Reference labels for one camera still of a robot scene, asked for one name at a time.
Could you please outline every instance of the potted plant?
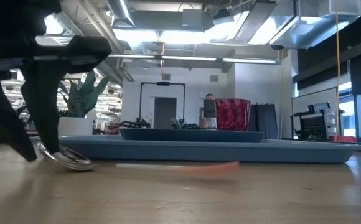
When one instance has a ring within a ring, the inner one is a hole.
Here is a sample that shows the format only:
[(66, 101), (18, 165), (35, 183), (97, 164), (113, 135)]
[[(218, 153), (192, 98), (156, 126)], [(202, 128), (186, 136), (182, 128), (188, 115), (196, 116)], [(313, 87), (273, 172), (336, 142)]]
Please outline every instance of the potted plant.
[(94, 72), (89, 72), (85, 81), (75, 83), (70, 80), (70, 91), (67, 91), (62, 82), (59, 87), (63, 90), (62, 94), (68, 108), (68, 117), (60, 117), (59, 119), (59, 136), (84, 136), (92, 135), (93, 120), (87, 119), (85, 116), (92, 110), (98, 102), (98, 97), (105, 90), (109, 77), (102, 78), (97, 85), (94, 86), (96, 76)]

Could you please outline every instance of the wooden table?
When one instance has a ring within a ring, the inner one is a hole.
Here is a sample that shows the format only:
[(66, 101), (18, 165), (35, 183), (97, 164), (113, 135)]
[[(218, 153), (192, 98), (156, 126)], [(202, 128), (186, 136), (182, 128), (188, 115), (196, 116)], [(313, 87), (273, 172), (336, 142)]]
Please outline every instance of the wooden table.
[(346, 164), (242, 164), (221, 177), (74, 173), (0, 147), (0, 223), (361, 223), (361, 152)]

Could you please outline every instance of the green plant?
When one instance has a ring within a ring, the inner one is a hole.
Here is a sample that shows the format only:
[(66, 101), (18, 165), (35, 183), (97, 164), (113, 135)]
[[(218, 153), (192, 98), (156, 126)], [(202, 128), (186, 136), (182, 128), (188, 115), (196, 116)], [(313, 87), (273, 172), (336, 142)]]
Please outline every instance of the green plant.
[(102, 78), (95, 88), (95, 73), (89, 72), (83, 83), (79, 81), (79, 83), (76, 84), (74, 81), (70, 80), (70, 91), (67, 91), (64, 84), (59, 82), (59, 87), (68, 95), (67, 98), (61, 93), (64, 101), (67, 103), (70, 116), (74, 118), (84, 118), (85, 115), (96, 106), (98, 96), (105, 90), (108, 80), (109, 77)]

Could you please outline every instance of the desk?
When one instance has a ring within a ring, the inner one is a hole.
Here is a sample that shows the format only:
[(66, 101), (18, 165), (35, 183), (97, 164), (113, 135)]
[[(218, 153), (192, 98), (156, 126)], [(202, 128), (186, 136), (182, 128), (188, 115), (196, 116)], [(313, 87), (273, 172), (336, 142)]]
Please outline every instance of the desk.
[(0, 146), (0, 223), (361, 223), (361, 152), (338, 165), (242, 164), (224, 177), (98, 164), (67, 172)]

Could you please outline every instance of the yellow cable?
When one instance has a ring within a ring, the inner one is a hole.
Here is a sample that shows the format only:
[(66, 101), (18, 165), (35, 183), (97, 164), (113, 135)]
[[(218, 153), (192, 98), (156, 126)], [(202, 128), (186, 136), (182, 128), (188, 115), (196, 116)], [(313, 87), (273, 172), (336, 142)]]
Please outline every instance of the yellow cable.
[(335, 140), (338, 140), (339, 134), (339, 86), (340, 86), (340, 76), (341, 76), (341, 67), (340, 67), (340, 37), (339, 37), (339, 30), (338, 30), (338, 12), (339, 12), (339, 0), (336, 0), (335, 5), (335, 27), (336, 33), (335, 38), (337, 40), (337, 111), (335, 113)]
[(281, 99), (280, 99), (280, 139), (283, 137), (283, 98), (284, 98), (284, 72), (283, 72), (283, 59), (284, 59), (284, 50), (281, 50)]

